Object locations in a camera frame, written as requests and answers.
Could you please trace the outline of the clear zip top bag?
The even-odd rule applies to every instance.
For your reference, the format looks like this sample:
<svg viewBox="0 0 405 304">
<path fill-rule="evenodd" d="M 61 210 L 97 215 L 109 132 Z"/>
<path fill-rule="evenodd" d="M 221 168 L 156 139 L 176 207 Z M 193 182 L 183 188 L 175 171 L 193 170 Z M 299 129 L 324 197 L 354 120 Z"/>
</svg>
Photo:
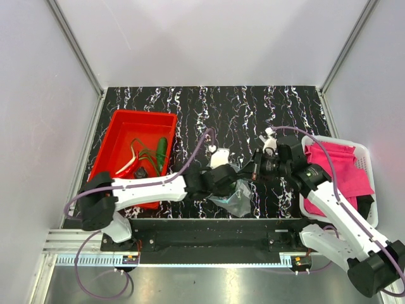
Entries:
<svg viewBox="0 0 405 304">
<path fill-rule="evenodd" d="M 240 168 L 234 164 L 229 165 L 235 169 L 238 176 Z M 237 187 L 233 195 L 226 197 L 211 196 L 209 198 L 217 206 L 226 209 L 227 212 L 239 218 L 247 215 L 251 211 L 252 192 L 249 183 L 243 179 L 237 180 Z"/>
</svg>

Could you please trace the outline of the green fake vegetable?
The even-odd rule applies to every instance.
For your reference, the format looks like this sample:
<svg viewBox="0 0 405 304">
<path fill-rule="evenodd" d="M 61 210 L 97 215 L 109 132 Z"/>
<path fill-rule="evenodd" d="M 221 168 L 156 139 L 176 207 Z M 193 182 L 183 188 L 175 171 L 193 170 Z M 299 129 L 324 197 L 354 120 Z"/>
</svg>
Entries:
<svg viewBox="0 0 405 304">
<path fill-rule="evenodd" d="M 161 174 L 163 171 L 163 167 L 166 160 L 167 148 L 168 148 L 167 138 L 161 137 L 158 141 L 158 145 L 156 148 L 156 164 L 159 174 Z"/>
</svg>

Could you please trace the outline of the fake green onion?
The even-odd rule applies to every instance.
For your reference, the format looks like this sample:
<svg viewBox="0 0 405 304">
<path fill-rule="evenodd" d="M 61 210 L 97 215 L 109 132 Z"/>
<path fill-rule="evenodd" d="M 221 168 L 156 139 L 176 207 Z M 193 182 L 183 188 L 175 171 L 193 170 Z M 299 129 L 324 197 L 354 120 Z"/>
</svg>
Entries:
<svg viewBox="0 0 405 304">
<path fill-rule="evenodd" d="M 139 143 L 141 145 L 141 150 L 136 151 L 135 150 L 135 143 Z M 158 174 L 158 169 L 157 169 L 157 164 L 156 164 L 156 151 L 149 149 L 139 138 L 134 138 L 132 139 L 130 143 L 130 150 L 132 153 L 131 159 L 124 165 L 122 168 L 120 168 L 118 171 L 115 172 L 115 175 L 122 170 L 125 170 L 129 165 L 131 165 L 135 159 L 138 159 L 139 162 L 142 160 L 147 160 L 154 171 Z"/>
</svg>

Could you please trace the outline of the red fake pepper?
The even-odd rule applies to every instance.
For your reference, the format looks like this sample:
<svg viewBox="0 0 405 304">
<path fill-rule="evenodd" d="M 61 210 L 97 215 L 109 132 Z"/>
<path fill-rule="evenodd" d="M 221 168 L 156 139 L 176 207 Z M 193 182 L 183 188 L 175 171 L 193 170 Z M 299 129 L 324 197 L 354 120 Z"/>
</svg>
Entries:
<svg viewBox="0 0 405 304">
<path fill-rule="evenodd" d="M 129 165 L 125 170 L 122 170 L 121 172 L 117 173 L 115 175 L 115 178 L 126 179 L 137 168 L 138 162 L 139 162 L 139 160 L 135 159 L 134 162 L 131 165 Z"/>
</svg>

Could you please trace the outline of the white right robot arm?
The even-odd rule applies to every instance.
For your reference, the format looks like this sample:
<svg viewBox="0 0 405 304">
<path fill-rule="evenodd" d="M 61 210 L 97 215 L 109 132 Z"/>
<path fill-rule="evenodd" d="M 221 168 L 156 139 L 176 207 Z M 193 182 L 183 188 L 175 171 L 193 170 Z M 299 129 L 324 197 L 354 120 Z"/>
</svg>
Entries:
<svg viewBox="0 0 405 304">
<path fill-rule="evenodd" d="M 352 285 L 371 298 L 378 292 L 397 298 L 404 293 L 387 291 L 398 279 L 404 279 L 404 244 L 389 241 L 374 229 L 337 187 L 335 172 L 328 174 L 323 167 L 309 163 L 301 144 L 295 137 L 277 140 L 277 155 L 257 150 L 238 177 L 260 181 L 266 177 L 282 177 L 301 196 L 320 209 L 340 233 L 333 237 L 317 224 L 309 224 L 287 235 L 289 247 L 301 251 L 305 247 L 321 253 L 342 270 Z"/>
</svg>

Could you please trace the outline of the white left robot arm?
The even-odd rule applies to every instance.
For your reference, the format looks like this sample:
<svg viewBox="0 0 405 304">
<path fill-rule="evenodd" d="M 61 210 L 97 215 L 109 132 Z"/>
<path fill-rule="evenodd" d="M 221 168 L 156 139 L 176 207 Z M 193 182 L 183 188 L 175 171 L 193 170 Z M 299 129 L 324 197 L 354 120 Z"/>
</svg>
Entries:
<svg viewBox="0 0 405 304">
<path fill-rule="evenodd" d="M 83 231 L 101 231 L 124 251 L 137 242 L 129 219 L 120 210 L 155 201 L 202 200 L 234 192 L 238 173 L 230 164 L 177 172 L 146 179 L 112 179 L 102 172 L 88 182 L 78 195 Z"/>
</svg>

